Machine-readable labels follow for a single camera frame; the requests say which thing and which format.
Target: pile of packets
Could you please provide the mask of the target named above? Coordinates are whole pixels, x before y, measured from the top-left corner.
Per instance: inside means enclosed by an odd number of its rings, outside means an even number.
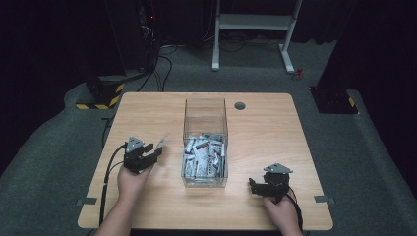
[[[189,137],[184,147],[184,175],[186,178],[224,177],[225,138],[219,134]]]

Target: yellow and black hazard tape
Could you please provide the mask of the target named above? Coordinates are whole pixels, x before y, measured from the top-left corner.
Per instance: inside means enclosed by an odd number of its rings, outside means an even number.
[[[79,109],[82,110],[89,110],[89,109],[100,109],[100,110],[105,110],[105,109],[111,109],[113,108],[117,101],[119,101],[120,98],[120,94],[122,93],[122,89],[125,86],[125,84],[121,84],[120,86],[118,86],[116,88],[116,90],[114,91],[114,94],[112,94],[109,97],[109,101],[105,102],[105,103],[86,103],[86,102],[77,102],[76,106]]]

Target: forearm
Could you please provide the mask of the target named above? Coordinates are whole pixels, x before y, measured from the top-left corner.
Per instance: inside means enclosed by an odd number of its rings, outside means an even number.
[[[133,209],[136,205],[135,199],[119,199],[113,209],[104,218],[97,236],[123,236],[130,235],[132,227]]]

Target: gray carpet floor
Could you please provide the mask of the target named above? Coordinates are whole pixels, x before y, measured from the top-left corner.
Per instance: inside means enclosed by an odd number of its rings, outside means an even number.
[[[220,70],[211,70],[210,49],[166,47],[160,54],[173,64],[165,91],[286,92],[293,96],[329,205],[334,227],[310,235],[417,235],[417,203],[379,138],[361,95],[348,93],[360,113],[321,114],[309,87],[315,86],[334,43],[291,43],[289,53],[301,81],[283,67],[276,43],[261,40],[237,52],[220,51]],[[227,50],[239,45],[222,43]],[[160,58],[164,78],[169,64]],[[145,81],[125,85],[136,91]],[[65,109],[39,127],[0,178],[0,235],[87,235],[78,226],[81,207],[102,149],[105,121],[116,111],[78,110],[84,85],[69,90]],[[151,76],[142,91],[158,91]],[[138,232],[142,235],[207,235],[206,232]],[[211,232],[254,235],[261,232]]]

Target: wooden table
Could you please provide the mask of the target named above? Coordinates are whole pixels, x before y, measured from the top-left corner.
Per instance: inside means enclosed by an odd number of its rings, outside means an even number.
[[[188,98],[225,98],[228,126],[228,171],[225,188],[185,188],[181,178],[184,109]],[[246,108],[238,110],[236,102]],[[134,136],[155,145],[166,137],[163,154],[150,174],[138,202],[133,228],[272,230],[260,196],[252,195],[249,177],[263,183],[264,167],[280,163],[292,169],[290,186],[303,211],[305,230],[329,230],[326,203],[314,196],[323,190],[291,95],[286,93],[127,92],[123,95],[97,169],[79,225],[98,227],[104,173],[117,148]],[[123,160],[119,151],[113,163]],[[112,171],[105,214],[115,204],[118,168]]]

